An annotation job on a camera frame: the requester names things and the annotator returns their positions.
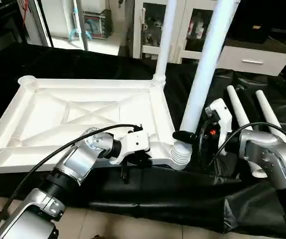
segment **drawer handle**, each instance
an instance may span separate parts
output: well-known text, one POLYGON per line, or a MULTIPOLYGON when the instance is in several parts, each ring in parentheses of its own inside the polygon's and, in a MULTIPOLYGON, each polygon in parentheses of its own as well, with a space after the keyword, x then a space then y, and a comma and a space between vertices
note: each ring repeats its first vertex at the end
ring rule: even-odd
POLYGON ((263 65, 263 61, 253 61, 253 60, 242 60, 242 62, 245 62, 245 63, 252 63, 252 64, 258 64, 258 65, 263 65))

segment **white pole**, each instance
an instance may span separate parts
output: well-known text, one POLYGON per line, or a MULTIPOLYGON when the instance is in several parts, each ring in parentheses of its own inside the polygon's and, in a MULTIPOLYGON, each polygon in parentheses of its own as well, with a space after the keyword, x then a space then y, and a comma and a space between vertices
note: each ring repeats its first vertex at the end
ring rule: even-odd
MULTIPOLYGON (((265 94, 263 91, 259 90, 256 91, 256 96, 258 99, 258 102, 262 108, 264 117, 266 119, 266 121, 268 123, 272 123, 278 127, 281 128, 281 124, 279 123, 271 105, 269 104, 265 94)), ((272 134, 279 136, 280 138, 282 138, 282 140, 286 143, 286 135, 284 135, 283 133, 279 132, 277 129, 269 127, 269 130, 272 134)))
MULTIPOLYGON (((241 101, 238 98, 238 95, 236 94, 234 87, 228 86, 227 92, 228 92, 229 98, 231 99, 238 125, 243 126, 243 125, 248 124, 249 119, 244 111, 241 101)), ((251 126, 247 127, 246 129, 253 130, 251 126)))
MULTIPOLYGON (((195 132, 224 40, 234 13, 234 0, 218 0, 207 33, 180 130, 195 132)), ((192 146, 176 141, 171 158, 184 168, 190 161, 192 146)))
MULTIPOLYGON (((232 106, 236 115, 237 123, 239 126, 243 126, 249 123, 249 119, 246 115, 246 112, 244 111, 244 108, 242 106, 241 101, 238 98, 238 95, 234 89, 233 86, 228 86, 227 87, 227 92, 229 95, 229 98, 231 99, 232 106)), ((253 130, 251 126, 247 127, 246 129, 248 130, 253 130)), ((263 171, 263 169, 253 163, 253 162, 248 162, 249 167, 251 168, 251 173, 254 177, 256 178, 267 178, 267 174, 263 171)))
POLYGON ((159 46, 159 55, 157 58, 156 71, 152 79, 152 83, 156 86, 165 85, 165 71, 171 46, 172 30, 175 19, 177 0, 168 0, 165 17, 163 22, 163 29, 161 35, 161 43, 159 46))
POLYGON ((73 0, 73 11, 74 11, 74 16, 75 16, 75 23, 76 23, 76 32, 77 32, 77 35, 79 36, 79 40, 80 40, 80 43, 82 42, 82 31, 81 31, 81 25, 80 25, 80 18, 79 18, 79 10, 78 10, 78 6, 77 6, 77 0, 73 0))

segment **floor tile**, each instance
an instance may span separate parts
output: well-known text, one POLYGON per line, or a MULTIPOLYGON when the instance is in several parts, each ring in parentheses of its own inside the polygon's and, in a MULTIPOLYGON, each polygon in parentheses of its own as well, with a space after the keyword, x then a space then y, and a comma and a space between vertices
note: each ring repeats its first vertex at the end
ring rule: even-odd
POLYGON ((86 213, 86 209, 67 208, 61 220, 55 223, 59 239, 78 239, 86 213))
POLYGON ((87 211, 79 239, 182 239, 181 225, 87 211))
POLYGON ((220 239, 222 235, 203 228, 183 226, 183 239, 220 239))
POLYGON ((10 207, 8 209, 8 212, 11 214, 14 212, 14 210, 19 206, 19 204, 21 203, 22 201, 20 200, 13 200, 13 202, 10 204, 10 207))

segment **black plastic sheet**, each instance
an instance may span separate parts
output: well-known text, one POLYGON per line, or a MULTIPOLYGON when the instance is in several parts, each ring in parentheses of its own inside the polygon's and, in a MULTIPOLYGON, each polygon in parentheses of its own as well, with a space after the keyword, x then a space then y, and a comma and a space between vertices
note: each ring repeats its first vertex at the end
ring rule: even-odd
MULTIPOLYGON (((19 87, 16 81, 23 75, 146 80, 152 78, 155 62, 14 44, 0 53, 0 69, 1 117, 19 87)), ((192 65, 168 64, 164 93, 176 129, 183 117, 195 70, 196 66, 192 65)), ((252 122, 265 121, 255 98, 255 91, 263 90, 286 130, 284 78, 218 69, 206 104, 222 97, 231 110, 226 92, 229 84, 241 85, 247 104, 256 107, 247 111, 252 122)), ((202 116, 199 127, 204 120, 202 116)), ((78 189, 70 206, 204 227, 220 233, 236 231, 286 238, 283 210, 266 179, 253 178, 248 164, 233 154, 221 158, 225 167, 216 163, 204 169, 200 164, 205 160, 206 156, 198 158, 194 150, 191 162, 183 171, 131 167, 127 184, 120 178, 120 168, 95 169, 78 189)), ((0 174, 0 196, 11 195, 24 176, 25 173, 0 174)), ((34 173, 18 198, 23 199, 46 176, 47 172, 34 173)))

